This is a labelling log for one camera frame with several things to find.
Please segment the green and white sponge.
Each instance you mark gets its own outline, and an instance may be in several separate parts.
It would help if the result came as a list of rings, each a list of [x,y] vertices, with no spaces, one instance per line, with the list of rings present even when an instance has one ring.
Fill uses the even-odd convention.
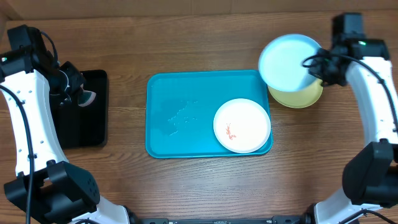
[[[94,102],[96,93],[93,91],[83,90],[82,94],[78,97],[78,106],[86,107]]]

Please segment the yellow-green plate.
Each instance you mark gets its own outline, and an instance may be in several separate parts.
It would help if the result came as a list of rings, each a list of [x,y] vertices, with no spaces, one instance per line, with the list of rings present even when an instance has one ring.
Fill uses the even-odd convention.
[[[306,108],[318,101],[323,92],[322,81],[316,79],[311,85],[303,90],[295,92],[279,91],[269,87],[272,97],[280,104],[289,108]]]

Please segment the light blue plate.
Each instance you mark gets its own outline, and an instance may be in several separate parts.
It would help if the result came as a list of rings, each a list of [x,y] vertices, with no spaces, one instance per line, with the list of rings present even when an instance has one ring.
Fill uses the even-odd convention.
[[[301,91],[317,79],[302,62],[317,53],[320,44],[302,34],[287,34],[271,41],[262,51],[258,70],[265,83],[284,92]]]

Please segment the white plate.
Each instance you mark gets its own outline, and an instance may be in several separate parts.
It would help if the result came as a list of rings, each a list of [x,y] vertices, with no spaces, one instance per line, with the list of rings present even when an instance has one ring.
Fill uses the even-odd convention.
[[[229,100],[215,113],[213,132],[218,142],[231,152],[252,153],[266,145],[271,137],[271,119],[255,101]]]

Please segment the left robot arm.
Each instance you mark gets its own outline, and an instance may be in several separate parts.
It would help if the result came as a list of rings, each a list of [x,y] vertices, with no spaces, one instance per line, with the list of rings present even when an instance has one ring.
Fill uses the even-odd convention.
[[[4,184],[26,222],[138,223],[130,209],[105,199],[93,175],[71,164],[64,149],[104,146],[109,80],[104,70],[60,63],[50,37],[26,25],[7,32],[1,92],[16,140],[16,178]]]

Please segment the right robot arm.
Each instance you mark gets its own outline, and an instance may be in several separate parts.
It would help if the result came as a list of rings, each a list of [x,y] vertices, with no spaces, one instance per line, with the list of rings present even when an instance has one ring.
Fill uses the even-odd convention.
[[[397,93],[386,43],[369,39],[360,13],[332,20],[332,45],[302,62],[322,86],[350,85],[364,129],[364,148],[343,170],[342,187],[293,223],[358,223],[397,205]]]

